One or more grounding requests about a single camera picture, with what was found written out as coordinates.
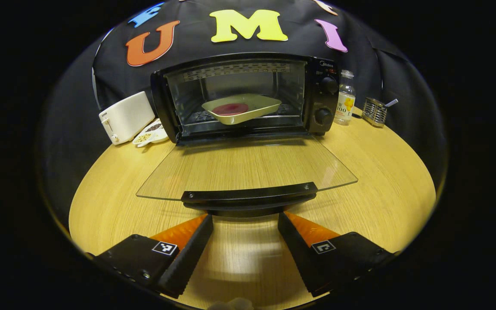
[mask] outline orange letter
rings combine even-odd
[[[128,64],[133,67],[138,67],[159,59],[164,55],[174,42],[174,27],[177,24],[179,24],[179,20],[164,24],[156,29],[156,31],[160,32],[160,45],[149,53],[144,52],[144,39],[148,37],[150,33],[140,34],[128,41],[128,43],[126,43]]]

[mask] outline black cloth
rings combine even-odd
[[[239,36],[236,41],[212,43],[215,18],[209,14],[225,8],[244,16],[251,16],[257,9],[280,12],[279,23],[288,41],[263,41],[254,34],[249,40]],[[204,6],[172,1],[138,28],[127,23],[135,14],[114,27],[104,41],[102,35],[63,75],[45,112],[41,137],[43,189],[57,217],[68,227],[70,204],[81,179],[111,145],[98,118],[101,109],[142,90],[151,100],[149,76],[157,69],[224,53],[267,51],[332,59],[340,69],[354,72],[358,108],[363,107],[366,96],[382,102],[398,98],[399,103],[388,110],[386,125],[421,157],[438,189],[446,168],[446,138],[432,91],[395,45],[354,16],[334,10],[338,16],[325,12],[311,0],[215,0]],[[316,18],[338,27],[347,53],[325,45],[326,36],[314,21]],[[144,49],[150,51],[159,43],[155,29],[173,20],[181,22],[175,27],[174,42],[167,54],[140,67],[127,64],[127,41],[149,31]],[[92,68],[99,104],[93,90]]]

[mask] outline plastic bottle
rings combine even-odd
[[[353,72],[342,70],[342,78],[338,90],[338,106],[334,122],[340,125],[350,125],[352,108],[355,104],[355,89],[353,88]]]

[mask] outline baking tray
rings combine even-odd
[[[217,115],[212,112],[214,108],[230,103],[244,103],[248,105],[248,111],[236,115]],[[280,105],[281,101],[275,98],[257,94],[240,94],[206,102],[202,104],[202,107],[222,124],[234,125],[252,118],[259,118],[265,114],[274,113],[279,109]]]

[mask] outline table surface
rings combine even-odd
[[[319,192],[289,212],[339,234],[356,231],[390,252],[407,247],[436,199],[431,176],[415,151],[388,127],[372,127],[358,118],[349,126],[333,124],[317,140],[358,181]],[[174,147],[171,141],[142,148],[126,143],[104,151],[71,204],[69,228],[80,249],[99,255],[133,233],[153,236],[202,214],[180,201],[136,196]],[[212,237],[178,301],[207,308],[242,297],[255,308],[281,309],[314,300],[282,241],[277,220],[277,214],[214,217]]]

